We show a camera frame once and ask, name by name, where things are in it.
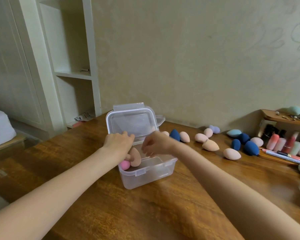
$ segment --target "person's left arm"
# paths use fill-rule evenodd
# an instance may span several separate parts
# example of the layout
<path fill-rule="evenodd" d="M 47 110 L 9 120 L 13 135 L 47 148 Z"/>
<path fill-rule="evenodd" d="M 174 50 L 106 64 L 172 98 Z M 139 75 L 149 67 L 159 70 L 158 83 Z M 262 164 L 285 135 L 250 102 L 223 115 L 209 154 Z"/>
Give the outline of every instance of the person's left arm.
<path fill-rule="evenodd" d="M 124 160 L 134 135 L 107 135 L 104 146 L 0 210 L 0 240 L 41 240 L 97 179 Z"/>

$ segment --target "hand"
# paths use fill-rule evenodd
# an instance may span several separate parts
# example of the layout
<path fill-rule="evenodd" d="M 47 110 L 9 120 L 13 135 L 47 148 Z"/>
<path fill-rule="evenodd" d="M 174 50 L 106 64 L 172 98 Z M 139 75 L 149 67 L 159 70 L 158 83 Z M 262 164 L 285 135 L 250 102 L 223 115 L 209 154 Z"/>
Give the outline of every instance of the hand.
<path fill-rule="evenodd" d="M 122 157 L 121 161 L 123 161 L 128 151 L 132 147 L 133 140 L 134 134 L 128 136 L 126 131 L 122 132 L 122 135 L 119 133 L 108 134 L 105 137 L 103 147 L 111 152 L 119 153 L 119 157 Z"/>
<path fill-rule="evenodd" d="M 154 131 L 145 138 L 141 150 L 148 157 L 156 154 L 172 154 L 177 144 L 175 139 L 160 131 Z"/>

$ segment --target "forearm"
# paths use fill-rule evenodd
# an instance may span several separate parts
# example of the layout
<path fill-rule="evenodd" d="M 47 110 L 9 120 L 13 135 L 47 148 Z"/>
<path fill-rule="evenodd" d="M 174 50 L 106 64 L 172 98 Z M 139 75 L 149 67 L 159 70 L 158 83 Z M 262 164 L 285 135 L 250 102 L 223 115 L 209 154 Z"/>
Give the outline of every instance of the forearm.
<path fill-rule="evenodd" d="M 300 240 L 300 225 L 262 195 L 185 144 L 173 155 L 192 172 L 245 239 Z"/>
<path fill-rule="evenodd" d="M 2 209 L 0 240 L 42 239 L 88 187 L 116 166 L 114 157 L 120 155 L 101 148 Z"/>

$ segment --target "right hand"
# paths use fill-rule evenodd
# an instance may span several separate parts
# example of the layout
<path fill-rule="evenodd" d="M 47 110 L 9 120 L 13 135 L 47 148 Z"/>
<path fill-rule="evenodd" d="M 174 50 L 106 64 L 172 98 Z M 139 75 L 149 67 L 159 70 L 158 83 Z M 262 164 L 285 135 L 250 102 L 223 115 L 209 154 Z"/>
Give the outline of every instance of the right hand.
<path fill-rule="evenodd" d="M 160 131 L 148 135 L 142 144 L 141 150 L 148 157 L 157 154 L 172 154 L 178 142 Z"/>

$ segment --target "person's right arm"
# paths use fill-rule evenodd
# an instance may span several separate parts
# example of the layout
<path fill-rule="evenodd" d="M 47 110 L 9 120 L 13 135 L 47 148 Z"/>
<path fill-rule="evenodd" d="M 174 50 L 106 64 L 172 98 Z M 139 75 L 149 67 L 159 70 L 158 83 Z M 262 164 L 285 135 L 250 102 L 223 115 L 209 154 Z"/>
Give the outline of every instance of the person's right arm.
<path fill-rule="evenodd" d="M 146 137 L 142 150 L 148 156 L 177 157 L 245 239 L 300 240 L 300 225 L 295 220 L 188 145 L 155 131 Z"/>

